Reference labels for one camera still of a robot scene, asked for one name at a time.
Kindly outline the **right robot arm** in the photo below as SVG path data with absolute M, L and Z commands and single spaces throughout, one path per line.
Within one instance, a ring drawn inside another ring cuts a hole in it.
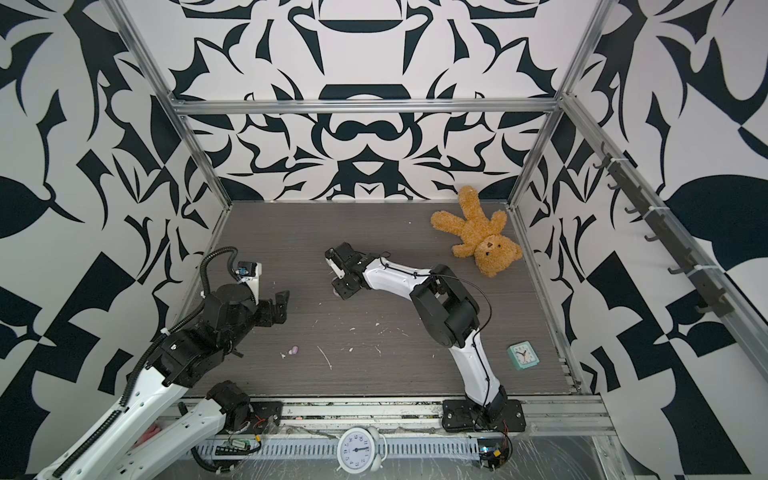
M 328 249 L 324 257 L 336 275 L 332 285 L 340 298 L 374 290 L 409 300 L 430 337 L 449 349 L 467 399 L 487 419 L 500 416 L 507 395 L 482 345 L 479 304 L 450 268 L 407 267 L 348 243 Z

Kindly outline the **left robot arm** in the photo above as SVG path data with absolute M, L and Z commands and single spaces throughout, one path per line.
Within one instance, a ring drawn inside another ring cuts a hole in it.
M 208 372 L 237 352 L 255 327 L 287 319 L 290 293 L 259 295 L 262 267 L 240 261 L 234 247 L 201 261 L 202 300 L 152 341 L 128 375 L 118 401 L 40 479 L 153 479 L 217 433 L 241 433 L 257 419 L 234 382 L 212 387 L 196 406 L 149 439 L 143 436 Z

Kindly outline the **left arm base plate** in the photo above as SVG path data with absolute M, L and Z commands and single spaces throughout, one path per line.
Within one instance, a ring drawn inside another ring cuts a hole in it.
M 249 429 L 254 433 L 262 433 L 278 428 L 282 421 L 283 406 L 281 401 L 251 402 Z

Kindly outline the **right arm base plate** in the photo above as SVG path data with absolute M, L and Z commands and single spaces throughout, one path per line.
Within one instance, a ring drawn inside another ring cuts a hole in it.
M 482 408 L 470 400 L 444 400 L 441 426 L 449 433 L 521 433 L 526 430 L 527 422 L 518 400 L 507 400 L 494 419 L 490 419 Z

